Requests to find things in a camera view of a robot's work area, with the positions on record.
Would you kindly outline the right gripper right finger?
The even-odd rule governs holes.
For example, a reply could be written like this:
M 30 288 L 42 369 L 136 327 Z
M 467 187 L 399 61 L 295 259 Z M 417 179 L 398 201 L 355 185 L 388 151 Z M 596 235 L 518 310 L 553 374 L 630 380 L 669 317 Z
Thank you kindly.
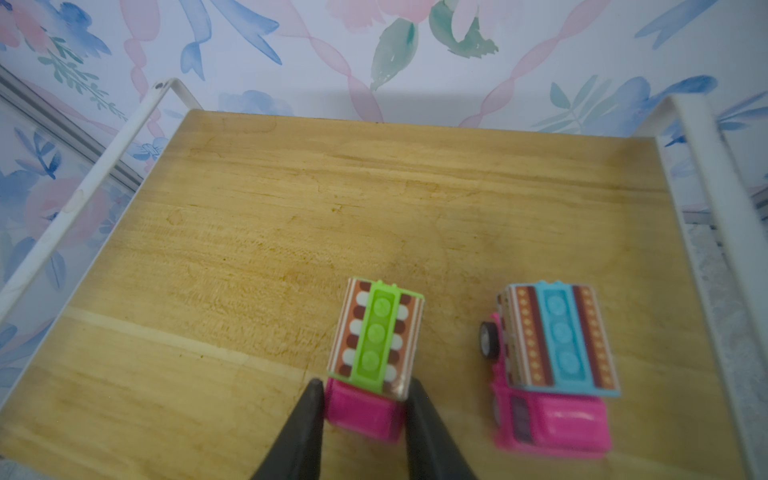
M 422 383 L 413 378 L 406 401 L 410 479 L 476 479 Z

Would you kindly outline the pink truck blue top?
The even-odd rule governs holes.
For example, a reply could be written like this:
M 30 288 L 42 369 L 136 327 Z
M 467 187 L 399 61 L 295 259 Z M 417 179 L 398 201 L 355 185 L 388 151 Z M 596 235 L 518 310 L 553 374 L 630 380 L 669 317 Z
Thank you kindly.
M 621 393 L 595 290 L 513 283 L 479 327 L 491 361 L 494 444 L 502 451 L 599 459 L 612 448 L 607 397 Z

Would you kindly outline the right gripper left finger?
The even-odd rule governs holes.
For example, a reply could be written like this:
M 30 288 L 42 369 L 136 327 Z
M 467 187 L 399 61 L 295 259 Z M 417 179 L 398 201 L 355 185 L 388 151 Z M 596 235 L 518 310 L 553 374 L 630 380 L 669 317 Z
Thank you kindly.
M 317 480 L 321 471 L 324 411 L 324 384 L 314 378 L 251 479 Z

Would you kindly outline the pink truck green top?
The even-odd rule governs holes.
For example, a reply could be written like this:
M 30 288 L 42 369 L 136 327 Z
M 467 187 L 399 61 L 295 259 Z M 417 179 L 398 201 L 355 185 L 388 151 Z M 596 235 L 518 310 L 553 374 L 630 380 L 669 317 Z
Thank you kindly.
M 326 421 L 374 440 L 399 440 L 424 307 L 420 293 L 349 279 L 327 366 Z

